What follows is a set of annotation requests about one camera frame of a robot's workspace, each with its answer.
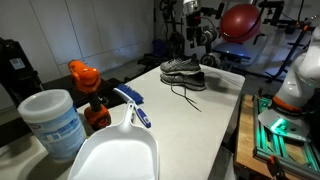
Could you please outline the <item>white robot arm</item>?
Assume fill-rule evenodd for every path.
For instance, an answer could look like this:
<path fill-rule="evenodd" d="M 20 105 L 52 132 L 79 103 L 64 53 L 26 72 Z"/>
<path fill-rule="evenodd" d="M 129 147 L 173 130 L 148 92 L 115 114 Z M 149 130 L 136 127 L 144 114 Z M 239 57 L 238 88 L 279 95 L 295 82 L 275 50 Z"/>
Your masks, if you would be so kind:
<path fill-rule="evenodd" d="M 192 18 L 192 25 L 200 23 L 200 14 L 215 14 L 220 19 L 219 34 L 227 42 L 242 43 L 257 33 L 260 14 L 253 4 L 239 4 L 222 15 L 222 9 L 207 10 L 200 0 L 183 0 L 183 14 Z M 258 115 L 258 120 L 272 133 L 306 141 L 310 125 L 304 119 L 304 108 L 316 88 L 320 87 L 320 34 L 313 30 L 305 53 L 295 57 L 278 92 Z"/>

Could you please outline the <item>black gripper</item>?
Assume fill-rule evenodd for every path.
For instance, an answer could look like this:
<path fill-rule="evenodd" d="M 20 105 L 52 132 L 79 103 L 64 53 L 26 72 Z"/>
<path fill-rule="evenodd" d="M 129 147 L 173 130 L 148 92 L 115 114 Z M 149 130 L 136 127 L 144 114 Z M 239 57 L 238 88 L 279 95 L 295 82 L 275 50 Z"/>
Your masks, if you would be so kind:
<path fill-rule="evenodd" d="M 194 13 L 186 16 L 186 37 L 189 41 L 192 41 L 197 34 L 197 29 L 201 24 L 201 14 Z"/>

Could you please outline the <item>green aluminium robot base frame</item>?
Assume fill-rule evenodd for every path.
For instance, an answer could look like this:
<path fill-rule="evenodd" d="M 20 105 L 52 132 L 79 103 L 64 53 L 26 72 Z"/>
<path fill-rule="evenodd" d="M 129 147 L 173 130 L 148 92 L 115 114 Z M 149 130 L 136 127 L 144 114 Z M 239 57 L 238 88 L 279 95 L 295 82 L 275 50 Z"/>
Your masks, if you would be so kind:
<path fill-rule="evenodd" d="M 272 133 L 258 120 L 267 98 L 253 97 L 254 149 L 253 157 L 267 162 L 276 156 L 287 176 L 304 180 L 320 180 L 320 153 L 311 142 L 301 142 Z"/>

